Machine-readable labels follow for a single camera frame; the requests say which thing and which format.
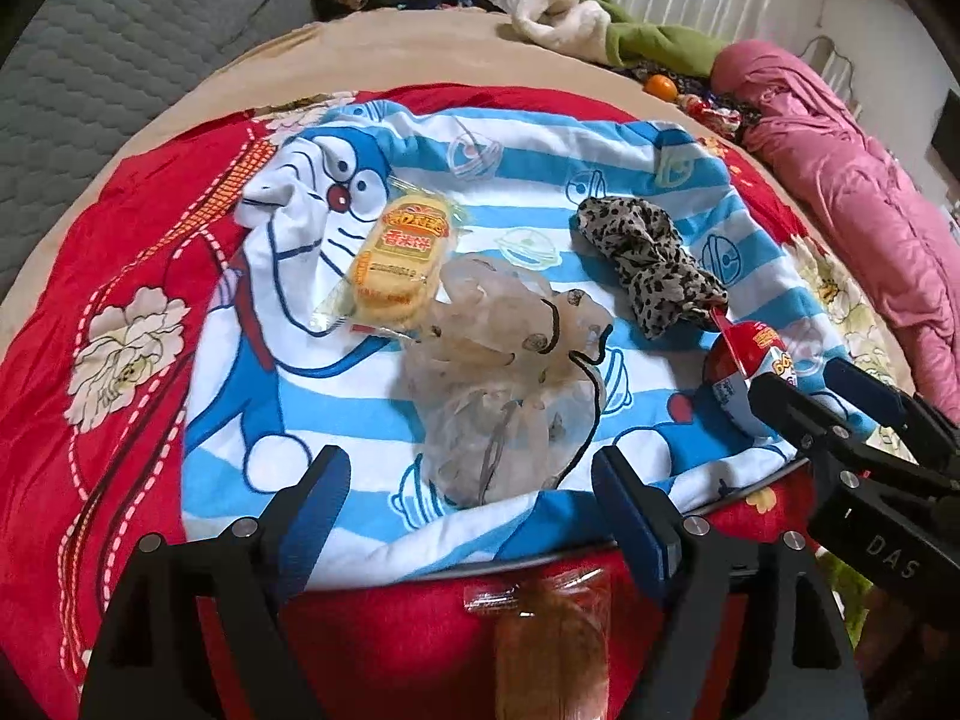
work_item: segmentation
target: leopard print fabric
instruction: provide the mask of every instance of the leopard print fabric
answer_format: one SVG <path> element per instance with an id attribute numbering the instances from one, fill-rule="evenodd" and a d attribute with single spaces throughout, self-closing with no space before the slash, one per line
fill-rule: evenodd
<path id="1" fill-rule="evenodd" d="M 717 331 L 709 310 L 726 308 L 727 292 L 683 248 L 664 209 L 638 197 L 588 197 L 577 223 L 613 261 L 644 336 L 657 338 L 680 319 Z"/>

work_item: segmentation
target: doraemon blanket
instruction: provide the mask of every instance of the doraemon blanket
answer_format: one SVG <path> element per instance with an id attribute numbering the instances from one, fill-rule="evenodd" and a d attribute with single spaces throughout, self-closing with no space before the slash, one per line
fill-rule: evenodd
<path id="1" fill-rule="evenodd" d="M 560 490 L 455 511 L 421 476 L 424 437 L 404 393 L 400 347 L 341 326 L 314 330 L 315 306 L 347 271 L 390 194 L 388 176 L 441 191 L 469 213 L 459 251 L 540 271 L 616 316 L 600 367 L 607 405 L 595 443 Z M 516 559 L 606 538 L 589 492 L 595 448 L 616 443 L 640 477 L 691 509 L 750 485 L 792 456 L 756 445 L 703 384 L 715 336 L 676 326 L 647 341 L 613 267 L 575 232 L 587 196 L 661 205 L 723 282 L 733 317 L 768 322 L 800 386 L 824 390 L 844 354 L 823 309 L 751 219 L 724 164 L 668 122 L 578 122 L 552 114 L 454 109 L 419 117 L 348 104 L 288 140 L 237 207 L 250 234 L 210 302 L 191 382 L 182 484 L 191 538 L 260 514 L 328 443 L 352 459 L 352 486 L 310 579 L 372 586 L 456 563 Z M 828 392 L 868 435 L 869 420 Z"/>

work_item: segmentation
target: doraemon face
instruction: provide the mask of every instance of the doraemon face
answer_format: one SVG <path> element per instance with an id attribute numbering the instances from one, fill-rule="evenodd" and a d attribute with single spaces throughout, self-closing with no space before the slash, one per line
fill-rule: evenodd
<path id="1" fill-rule="evenodd" d="M 606 197 L 607 180 L 600 170 L 584 170 L 573 175 L 566 182 L 566 199 L 574 205 L 580 205 L 588 197 Z"/>
<path id="2" fill-rule="evenodd" d="M 733 425 L 708 385 L 692 395 L 674 392 L 666 408 L 668 421 L 630 428 L 613 440 L 645 484 L 731 457 L 754 443 Z"/>
<path id="3" fill-rule="evenodd" d="M 320 259 L 343 276 L 387 204 L 390 167 L 373 137 L 361 130 L 312 127 L 291 146 L 298 141 L 314 146 L 312 196 L 329 210 Z"/>
<path id="4" fill-rule="evenodd" d="M 355 346 L 349 333 L 334 341 L 327 338 L 334 331 L 314 331 L 310 317 L 373 230 L 387 203 L 389 170 L 367 132 L 321 125 L 287 141 L 245 187 L 236 216 L 253 228 L 244 249 L 256 311 L 286 319 L 263 323 L 278 361 L 324 367 Z M 263 261 L 267 252 L 271 262 Z M 305 343 L 304 333 L 326 341 Z"/>
<path id="5" fill-rule="evenodd" d="M 722 235 L 708 235 L 700 256 L 700 264 L 710 271 L 724 287 L 733 284 L 740 276 L 742 263 L 740 252 L 732 242 Z"/>
<path id="6" fill-rule="evenodd" d="M 370 100 L 368 103 L 348 103 L 336 110 L 337 116 L 359 116 L 371 122 L 382 122 L 389 114 L 389 108 L 395 103 L 387 100 Z"/>

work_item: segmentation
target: clear plastic bag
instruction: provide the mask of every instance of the clear plastic bag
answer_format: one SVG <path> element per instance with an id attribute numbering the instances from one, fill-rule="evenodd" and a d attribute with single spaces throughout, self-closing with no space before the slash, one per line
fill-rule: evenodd
<path id="1" fill-rule="evenodd" d="M 393 179 L 391 200 L 349 271 L 315 309 L 314 330 L 345 319 L 374 332 L 416 330 L 440 287 L 440 266 L 456 247 L 463 214 L 439 194 Z"/>
<path id="2" fill-rule="evenodd" d="M 580 459 L 606 404 L 613 318 L 582 290 L 476 254 L 440 269 L 404 376 L 426 429 L 424 474 L 462 507 L 554 488 Z"/>
<path id="3" fill-rule="evenodd" d="M 464 608 L 497 617 L 496 720 L 605 720 L 610 584 L 601 569 L 467 591 Z"/>

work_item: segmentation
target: plastic wrapper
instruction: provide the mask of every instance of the plastic wrapper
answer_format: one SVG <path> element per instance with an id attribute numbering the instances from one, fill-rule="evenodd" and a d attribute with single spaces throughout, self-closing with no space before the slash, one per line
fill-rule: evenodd
<path id="1" fill-rule="evenodd" d="M 554 488 L 586 451 L 606 403 L 602 361 L 613 318 L 583 290 L 475 254 L 440 270 L 404 353 L 424 439 L 422 470 L 458 506 Z"/>
<path id="2" fill-rule="evenodd" d="M 747 393 L 762 373 L 776 373 L 797 386 L 797 370 L 784 340 L 770 325 L 753 320 L 731 322 L 721 309 L 713 309 L 720 336 L 707 352 L 704 379 L 713 396 L 744 433 L 757 439 L 776 437 L 776 431 L 754 416 Z"/>
<path id="3" fill-rule="evenodd" d="M 716 107 L 698 97 L 698 95 L 680 95 L 676 103 L 680 110 L 691 119 L 731 140 L 736 136 L 736 132 L 742 124 L 739 111 Z"/>
<path id="4" fill-rule="evenodd" d="M 311 326 L 348 319 L 376 330 L 416 330 L 440 287 L 440 266 L 456 247 L 461 211 L 439 194 L 394 180 L 391 200 L 349 271 L 315 309 Z"/>
<path id="5" fill-rule="evenodd" d="M 496 615 L 496 720 L 604 720 L 610 586 L 600 570 L 569 571 L 464 596 Z"/>

